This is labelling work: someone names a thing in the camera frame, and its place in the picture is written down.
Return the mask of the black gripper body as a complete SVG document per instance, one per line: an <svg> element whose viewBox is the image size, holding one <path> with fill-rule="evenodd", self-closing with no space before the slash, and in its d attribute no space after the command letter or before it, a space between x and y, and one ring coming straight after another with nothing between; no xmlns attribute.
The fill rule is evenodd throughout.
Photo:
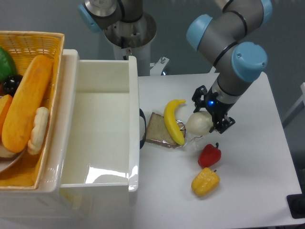
<svg viewBox="0 0 305 229"><path fill-rule="evenodd" d="M220 94L218 92L212 92L211 89L208 91L206 87L203 87L201 91L203 92L202 107L212 115L214 122L221 122L233 104L221 102Z"/></svg>

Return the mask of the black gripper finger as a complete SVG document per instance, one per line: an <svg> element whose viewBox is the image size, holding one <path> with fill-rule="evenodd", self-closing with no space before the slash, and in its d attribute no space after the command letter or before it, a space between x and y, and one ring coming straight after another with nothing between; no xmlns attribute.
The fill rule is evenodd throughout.
<svg viewBox="0 0 305 229"><path fill-rule="evenodd" d="M197 113L201 110L201 108L206 107L206 103L204 98L202 99L202 96L205 97L207 95L207 89L204 85L198 87L195 89L193 96L192 96L192 101L194 102L194 113Z"/></svg>
<svg viewBox="0 0 305 229"><path fill-rule="evenodd" d="M216 124L213 125L213 127L210 129L210 133L218 132L222 134L234 124L235 120L225 115L222 121L218 121Z"/></svg>

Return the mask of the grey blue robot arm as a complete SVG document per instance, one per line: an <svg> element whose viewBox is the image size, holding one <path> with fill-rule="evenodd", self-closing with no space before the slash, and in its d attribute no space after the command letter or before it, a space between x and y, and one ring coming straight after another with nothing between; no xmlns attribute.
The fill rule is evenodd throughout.
<svg viewBox="0 0 305 229"><path fill-rule="evenodd" d="M269 0L220 1L222 16L207 14L189 26L186 38L219 72L210 89L195 90L195 112L206 109L212 116L212 131L223 133L235 121L228 111L260 76L267 66L264 49L243 38L265 24L273 12ZM138 74L150 74L151 42L156 23L143 11L140 0L86 0L78 7L84 23L92 32L103 31L113 46L117 60L137 59Z"/></svg>

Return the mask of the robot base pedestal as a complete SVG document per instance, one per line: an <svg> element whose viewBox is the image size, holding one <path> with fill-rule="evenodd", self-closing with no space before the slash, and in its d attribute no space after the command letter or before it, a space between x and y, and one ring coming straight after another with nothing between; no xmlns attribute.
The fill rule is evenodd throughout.
<svg viewBox="0 0 305 229"><path fill-rule="evenodd" d="M112 44L116 60L128 60L133 56L137 61L139 76L166 75L169 59L161 57L151 62L151 44L156 36L156 22L144 12L136 22L118 21L104 30L105 37Z"/></svg>

